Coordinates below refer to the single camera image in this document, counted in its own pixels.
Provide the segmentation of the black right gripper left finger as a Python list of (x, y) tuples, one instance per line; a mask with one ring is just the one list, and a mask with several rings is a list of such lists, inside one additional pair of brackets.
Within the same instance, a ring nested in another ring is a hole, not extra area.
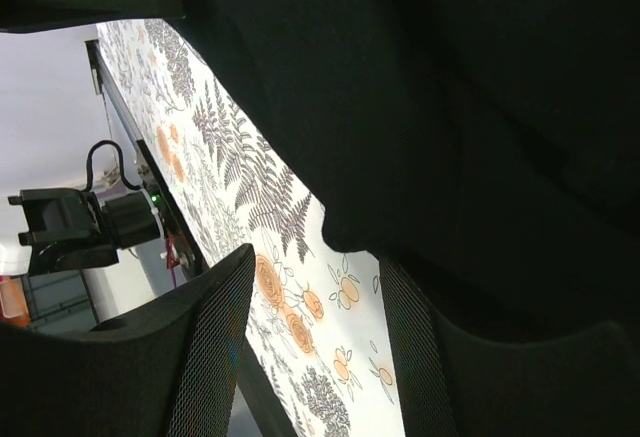
[(244, 244), (88, 332), (1, 328), (5, 436), (223, 436), (253, 292)]

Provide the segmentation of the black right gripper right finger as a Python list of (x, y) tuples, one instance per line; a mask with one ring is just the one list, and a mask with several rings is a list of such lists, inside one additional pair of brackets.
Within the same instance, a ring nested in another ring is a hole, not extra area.
[(639, 356), (604, 322), (535, 343), (475, 336), (396, 262), (379, 262), (408, 436), (636, 436)]

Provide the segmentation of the black t-shirt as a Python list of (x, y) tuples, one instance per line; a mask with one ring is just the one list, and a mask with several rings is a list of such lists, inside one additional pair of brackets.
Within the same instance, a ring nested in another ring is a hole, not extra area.
[(1, 0), (31, 32), (162, 17), (325, 209), (505, 342), (639, 339), (639, 0)]

